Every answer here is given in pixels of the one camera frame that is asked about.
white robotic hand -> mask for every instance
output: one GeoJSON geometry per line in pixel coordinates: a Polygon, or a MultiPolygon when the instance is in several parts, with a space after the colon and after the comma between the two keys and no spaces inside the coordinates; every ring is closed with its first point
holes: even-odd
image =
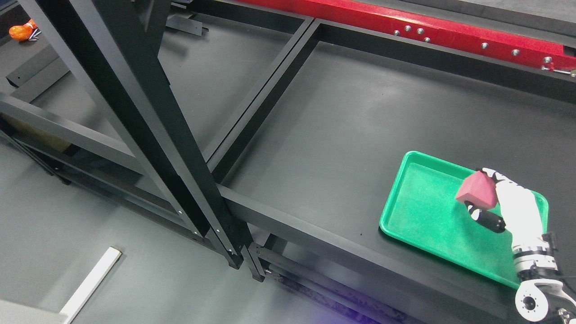
{"type": "Polygon", "coordinates": [[[482,168],[496,183],[496,195],[506,229],[512,234],[512,249],[518,246],[546,246],[534,194],[498,171],[482,168]]]}
{"type": "Polygon", "coordinates": [[[576,301],[563,290],[563,283],[554,279],[558,265],[553,248],[543,239],[534,194],[498,171],[483,168],[482,172],[496,183],[501,216],[512,234],[514,267],[521,281],[516,309],[531,322],[576,324],[576,301]]]}

pink foam block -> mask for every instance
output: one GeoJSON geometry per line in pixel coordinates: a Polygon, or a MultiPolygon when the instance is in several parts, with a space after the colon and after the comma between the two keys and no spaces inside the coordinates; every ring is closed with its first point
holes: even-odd
{"type": "Polygon", "coordinates": [[[486,174],[476,171],[464,179],[456,200],[462,203],[469,201],[481,209],[492,209],[498,202],[496,185],[486,174]]]}

green plastic tray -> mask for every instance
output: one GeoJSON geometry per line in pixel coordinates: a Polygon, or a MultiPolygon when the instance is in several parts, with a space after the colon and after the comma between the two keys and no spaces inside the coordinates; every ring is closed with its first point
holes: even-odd
{"type": "MultiPolygon", "coordinates": [[[[462,181],[473,172],[421,152],[406,153],[380,228],[393,238],[518,288],[510,232],[497,234],[482,227],[455,200],[462,181]]],[[[534,195],[546,231],[548,201],[539,193],[534,195]]],[[[491,211],[500,215],[500,206],[491,211]]]]}

white stick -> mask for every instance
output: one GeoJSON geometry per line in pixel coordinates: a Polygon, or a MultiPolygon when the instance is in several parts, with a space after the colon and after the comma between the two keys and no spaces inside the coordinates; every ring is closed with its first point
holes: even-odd
{"type": "Polygon", "coordinates": [[[86,279],[80,284],[66,305],[62,307],[60,314],[66,315],[67,318],[63,324],[69,324],[84,306],[86,301],[92,296],[102,279],[108,274],[114,263],[120,258],[122,252],[109,247],[106,253],[100,258],[96,266],[90,271],[86,279]]]}

orange handle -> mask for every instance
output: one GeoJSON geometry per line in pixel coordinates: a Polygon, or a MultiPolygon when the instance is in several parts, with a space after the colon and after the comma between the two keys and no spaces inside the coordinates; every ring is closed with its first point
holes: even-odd
{"type": "Polygon", "coordinates": [[[16,39],[19,42],[24,42],[25,40],[28,40],[30,36],[32,36],[32,32],[36,28],[38,28],[38,26],[36,26],[36,23],[30,19],[24,25],[12,26],[10,30],[8,30],[8,33],[13,39],[16,39]]]}

